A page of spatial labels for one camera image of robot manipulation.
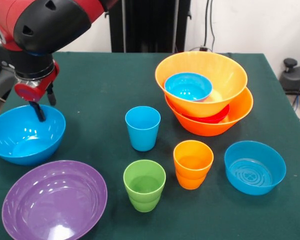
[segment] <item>purple bowl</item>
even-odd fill
[[[61,160],[34,168],[9,190],[2,221],[15,240],[76,240],[101,218],[107,186],[97,170]]]

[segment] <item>bowl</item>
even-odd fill
[[[0,115],[0,157],[18,165],[37,165],[59,147],[66,129],[63,114],[41,105],[46,116],[40,122],[30,105],[11,109]]]
[[[221,122],[213,124],[189,119],[175,109],[174,105],[167,98],[167,96],[165,97],[165,100],[168,106],[173,111],[176,118],[178,119],[178,121],[180,122],[180,124],[187,131],[204,137],[211,137],[223,134],[234,124],[236,124],[245,116],[247,116],[254,105],[254,99],[252,97],[252,94],[246,87],[244,91],[240,93],[237,97],[235,97],[233,101],[229,104],[229,114]]]
[[[2,222],[14,240],[76,240],[101,218],[107,186],[97,170],[78,161],[38,166],[7,193]]]
[[[249,195],[264,195],[286,175],[286,164],[280,154],[257,141],[239,141],[224,155],[225,173],[229,182]]]
[[[218,112],[216,115],[208,116],[208,117],[192,117],[192,116],[186,116],[189,119],[192,119],[197,122],[202,123],[208,123],[208,124],[217,124],[220,121],[222,121],[229,113],[230,106],[225,106],[224,109],[222,109],[220,112]]]
[[[212,83],[204,76],[193,72],[177,73],[169,77],[164,88],[181,99],[201,102],[212,92]]]
[[[203,101],[189,101],[174,96],[165,89],[166,80],[178,73],[205,76],[213,85],[211,94]],[[245,70],[234,60],[213,52],[181,52],[164,59],[155,70],[159,87],[177,111],[186,116],[205,118],[219,113],[247,86]]]

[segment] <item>orange cup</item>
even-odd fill
[[[174,148],[173,159],[181,187],[194,190],[204,182],[214,161],[214,153],[201,141],[187,140]]]

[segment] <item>red bowl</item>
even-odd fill
[[[230,106],[229,104],[225,106],[224,109],[222,109],[220,112],[213,116],[207,116],[207,117],[193,117],[193,116],[185,116],[188,119],[201,122],[201,123],[207,123],[207,124],[217,124],[221,122],[229,113],[230,111]]]

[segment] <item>white wall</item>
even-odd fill
[[[109,16],[101,15],[91,28],[78,39],[60,50],[61,52],[111,52]]]
[[[191,0],[185,50],[204,42],[205,8],[206,0]],[[284,58],[300,65],[300,0],[214,0],[212,23],[214,52],[264,53],[277,76]]]

